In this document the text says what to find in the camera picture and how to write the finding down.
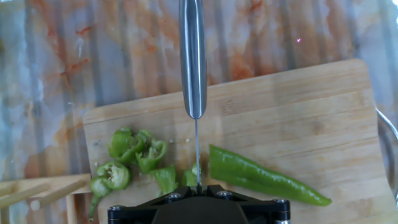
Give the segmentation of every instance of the pepper slice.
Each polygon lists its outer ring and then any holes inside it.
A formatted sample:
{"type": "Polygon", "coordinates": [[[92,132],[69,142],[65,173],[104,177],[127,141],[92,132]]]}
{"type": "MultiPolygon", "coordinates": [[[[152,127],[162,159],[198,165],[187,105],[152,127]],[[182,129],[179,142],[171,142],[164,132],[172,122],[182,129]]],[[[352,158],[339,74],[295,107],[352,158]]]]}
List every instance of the pepper slice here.
{"type": "Polygon", "coordinates": [[[97,169],[99,176],[105,176],[104,184],[112,190],[122,190],[130,184],[131,172],[120,162],[112,161],[97,169]]]}
{"type": "Polygon", "coordinates": [[[94,194],[93,199],[91,199],[90,209],[88,210],[88,217],[90,218],[90,222],[94,221],[94,211],[101,198],[109,195],[112,192],[112,190],[106,186],[106,181],[106,176],[94,177],[90,181],[90,188],[94,194]]]}
{"type": "Polygon", "coordinates": [[[198,177],[198,167],[197,164],[195,163],[192,169],[184,171],[184,174],[182,176],[182,185],[189,187],[197,186],[198,185],[197,177],[198,177]]]}
{"type": "Polygon", "coordinates": [[[142,173],[147,174],[149,171],[156,169],[166,151],[167,145],[165,142],[156,141],[156,139],[152,138],[148,149],[136,153],[138,165],[142,173]]]}
{"type": "Polygon", "coordinates": [[[250,159],[213,145],[210,145],[209,163],[210,177],[213,179],[312,205],[331,204],[331,199],[300,181],[266,169],[250,159]]]}
{"type": "Polygon", "coordinates": [[[109,155],[124,164],[136,163],[136,153],[144,150],[141,138],[134,138],[130,128],[116,130],[108,144],[109,155]]]}
{"type": "Polygon", "coordinates": [[[177,175],[174,165],[157,170],[152,170],[149,172],[149,174],[155,177],[157,185],[160,188],[161,195],[169,194],[178,187],[178,183],[176,181],[177,175]]]}

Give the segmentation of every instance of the wooden cutting board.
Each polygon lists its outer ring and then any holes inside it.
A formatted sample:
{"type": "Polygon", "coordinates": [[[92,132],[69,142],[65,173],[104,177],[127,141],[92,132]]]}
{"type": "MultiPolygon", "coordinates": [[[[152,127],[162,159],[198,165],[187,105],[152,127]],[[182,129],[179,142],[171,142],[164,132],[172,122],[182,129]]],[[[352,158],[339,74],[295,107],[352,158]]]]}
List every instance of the wooden cutting board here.
{"type": "MultiPolygon", "coordinates": [[[[195,163],[195,124],[185,112],[182,93],[89,111],[84,128],[93,175],[96,162],[111,160],[106,142],[121,126],[148,129],[157,139],[174,142],[162,166],[175,164],[181,173],[195,163]]],[[[382,163],[368,70],[361,60],[211,86],[199,132],[202,162],[212,143],[333,199],[328,207],[293,202],[293,223],[398,222],[382,163]]],[[[154,180],[132,169],[131,186],[100,203],[101,223],[106,223],[111,205],[139,205],[156,197],[154,180]]],[[[263,200],[274,198],[208,176],[203,182],[263,200]]]]}

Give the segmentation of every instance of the countertop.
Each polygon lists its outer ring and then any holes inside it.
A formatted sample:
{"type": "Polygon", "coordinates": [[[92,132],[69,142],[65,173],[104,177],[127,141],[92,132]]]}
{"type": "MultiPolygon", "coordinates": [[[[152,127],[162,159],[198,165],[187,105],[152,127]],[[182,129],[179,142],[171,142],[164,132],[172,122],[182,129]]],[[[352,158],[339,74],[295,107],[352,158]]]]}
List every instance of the countertop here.
{"type": "MultiPolygon", "coordinates": [[[[361,58],[397,124],[397,4],[204,0],[208,84],[361,58]]],[[[84,113],[180,91],[179,54],[176,0],[0,1],[1,180],[90,172],[84,113]]],[[[79,223],[90,199],[76,197],[79,223]]],[[[65,199],[27,203],[11,223],[67,222],[65,199]]]]}

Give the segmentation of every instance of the chopped pepper piece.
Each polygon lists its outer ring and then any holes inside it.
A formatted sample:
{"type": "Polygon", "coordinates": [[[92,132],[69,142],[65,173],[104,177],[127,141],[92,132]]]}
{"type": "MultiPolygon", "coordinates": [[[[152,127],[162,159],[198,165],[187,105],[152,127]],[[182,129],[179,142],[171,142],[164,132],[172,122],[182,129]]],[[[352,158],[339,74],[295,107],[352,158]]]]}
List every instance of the chopped pepper piece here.
{"type": "Polygon", "coordinates": [[[104,184],[112,190],[122,190],[130,184],[131,172],[120,162],[112,161],[97,169],[99,176],[105,176],[104,184]]]}
{"type": "Polygon", "coordinates": [[[210,177],[267,195],[319,206],[331,204],[331,199],[300,181],[213,145],[210,145],[210,177]]]}
{"type": "Polygon", "coordinates": [[[147,174],[149,171],[156,169],[160,160],[166,154],[167,145],[163,141],[156,141],[152,138],[150,147],[143,152],[136,153],[138,165],[142,173],[147,174]]]}
{"type": "Polygon", "coordinates": [[[197,186],[198,185],[197,177],[198,177],[198,167],[197,164],[195,163],[192,169],[184,171],[184,174],[182,176],[182,185],[189,187],[197,186]]]}
{"type": "Polygon", "coordinates": [[[124,164],[136,163],[136,153],[144,150],[144,144],[141,138],[132,136],[131,129],[121,128],[114,132],[108,144],[109,155],[124,164]]]}
{"type": "Polygon", "coordinates": [[[157,185],[160,188],[161,195],[171,193],[178,187],[174,165],[152,170],[149,172],[149,174],[155,177],[157,185]]]}
{"type": "Polygon", "coordinates": [[[106,180],[107,178],[105,176],[99,176],[92,178],[90,181],[90,188],[94,194],[93,199],[91,200],[90,209],[88,210],[90,222],[94,221],[94,211],[101,198],[106,197],[112,192],[112,190],[106,186],[106,180]]]}

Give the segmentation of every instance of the bolt head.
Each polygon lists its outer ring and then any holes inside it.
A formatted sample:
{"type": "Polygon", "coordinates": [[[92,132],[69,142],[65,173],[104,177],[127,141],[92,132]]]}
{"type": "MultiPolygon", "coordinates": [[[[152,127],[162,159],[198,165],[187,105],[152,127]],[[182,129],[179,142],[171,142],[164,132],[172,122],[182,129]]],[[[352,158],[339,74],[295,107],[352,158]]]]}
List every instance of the bolt head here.
{"type": "Polygon", "coordinates": [[[168,199],[176,199],[176,198],[179,198],[179,197],[181,197],[181,194],[179,194],[179,193],[170,193],[167,196],[168,199]]]}
{"type": "Polygon", "coordinates": [[[286,199],[274,199],[273,201],[276,202],[276,203],[285,203],[285,202],[287,202],[286,199]]]}
{"type": "Polygon", "coordinates": [[[232,195],[232,192],[230,192],[229,190],[220,190],[219,192],[217,192],[217,196],[219,197],[227,197],[232,195]]]}
{"type": "Polygon", "coordinates": [[[113,210],[113,211],[118,211],[118,210],[122,210],[122,208],[124,208],[124,206],[123,205],[113,205],[113,206],[110,206],[110,210],[113,210]]]}

